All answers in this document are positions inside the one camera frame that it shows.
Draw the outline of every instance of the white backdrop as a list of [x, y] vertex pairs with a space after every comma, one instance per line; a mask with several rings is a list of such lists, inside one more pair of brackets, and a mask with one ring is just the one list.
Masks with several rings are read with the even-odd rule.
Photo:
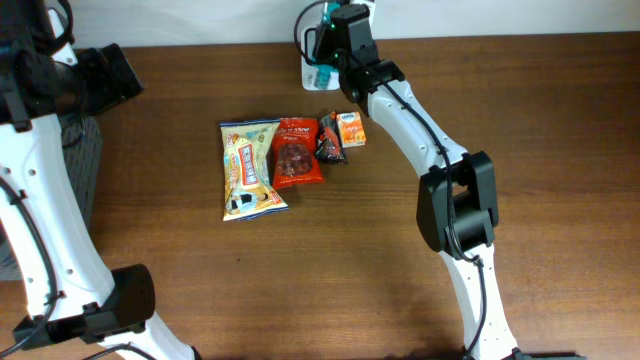
[[[77, 46], [292, 41], [311, 0], [72, 0]], [[640, 30], [640, 0], [377, 0], [378, 39]]]

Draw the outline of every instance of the snack bag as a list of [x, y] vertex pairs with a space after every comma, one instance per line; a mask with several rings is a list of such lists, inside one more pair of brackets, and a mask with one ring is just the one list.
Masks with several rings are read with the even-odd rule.
[[320, 136], [318, 137], [318, 150], [316, 158], [329, 164], [347, 164], [347, 156], [342, 151], [338, 130], [336, 126], [336, 112], [325, 116], [320, 120]]
[[361, 146], [367, 141], [359, 112], [338, 115], [338, 129], [343, 148]]
[[279, 120], [221, 123], [224, 144], [224, 221], [288, 210], [269, 185], [267, 152]]
[[276, 170], [273, 188], [323, 182], [316, 151], [318, 121], [316, 119], [282, 119], [273, 139]]

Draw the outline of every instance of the red package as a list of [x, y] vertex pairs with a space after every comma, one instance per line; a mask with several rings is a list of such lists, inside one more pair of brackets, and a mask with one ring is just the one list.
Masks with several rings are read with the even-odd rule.
[[324, 182], [318, 161], [313, 156], [317, 136], [316, 119], [291, 118], [280, 121], [272, 143], [276, 163], [274, 189]]

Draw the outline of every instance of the orange and white carton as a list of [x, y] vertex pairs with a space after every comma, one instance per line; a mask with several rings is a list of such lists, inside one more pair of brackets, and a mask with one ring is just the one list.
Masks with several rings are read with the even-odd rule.
[[337, 121], [342, 147], [362, 146], [367, 142], [359, 112], [340, 114]]

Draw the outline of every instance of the brown table surface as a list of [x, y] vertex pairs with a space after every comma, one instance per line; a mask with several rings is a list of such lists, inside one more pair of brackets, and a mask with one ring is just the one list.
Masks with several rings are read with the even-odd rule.
[[[496, 268], [527, 352], [640, 353], [640, 33], [381, 41], [421, 103], [497, 176]], [[291, 210], [223, 223], [218, 123], [356, 110], [302, 89], [291, 44], [127, 49], [144, 94], [100, 117], [91, 235], [147, 265], [157, 310], [205, 359], [375, 359], [459, 350], [447, 270], [416, 227], [417, 178], [385, 131]], [[25, 314], [0, 284], [0, 345]], [[16, 359], [99, 351], [80, 340]]]

